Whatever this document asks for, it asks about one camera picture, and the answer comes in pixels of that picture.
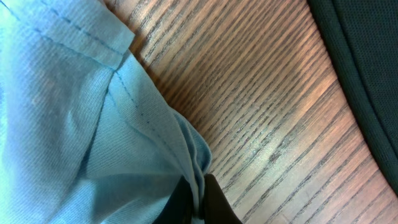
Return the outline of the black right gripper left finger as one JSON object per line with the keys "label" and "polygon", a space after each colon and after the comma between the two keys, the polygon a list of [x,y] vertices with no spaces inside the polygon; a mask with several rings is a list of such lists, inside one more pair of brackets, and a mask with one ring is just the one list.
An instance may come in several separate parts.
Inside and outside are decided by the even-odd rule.
{"label": "black right gripper left finger", "polygon": [[193,196],[190,184],[181,177],[165,207],[153,224],[191,224]]}

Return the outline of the light blue printed t-shirt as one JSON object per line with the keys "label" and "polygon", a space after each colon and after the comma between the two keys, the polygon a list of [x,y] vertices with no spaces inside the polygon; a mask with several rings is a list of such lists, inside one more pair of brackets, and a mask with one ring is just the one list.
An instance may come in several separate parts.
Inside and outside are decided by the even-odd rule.
{"label": "light blue printed t-shirt", "polygon": [[103,1],[1,2],[1,222],[153,223],[211,151]]}

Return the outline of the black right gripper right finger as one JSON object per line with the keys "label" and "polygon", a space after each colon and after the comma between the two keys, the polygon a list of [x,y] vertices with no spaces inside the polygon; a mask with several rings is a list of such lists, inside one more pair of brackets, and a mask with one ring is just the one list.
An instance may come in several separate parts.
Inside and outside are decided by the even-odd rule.
{"label": "black right gripper right finger", "polygon": [[242,224],[212,174],[205,175],[203,211],[205,224]]}

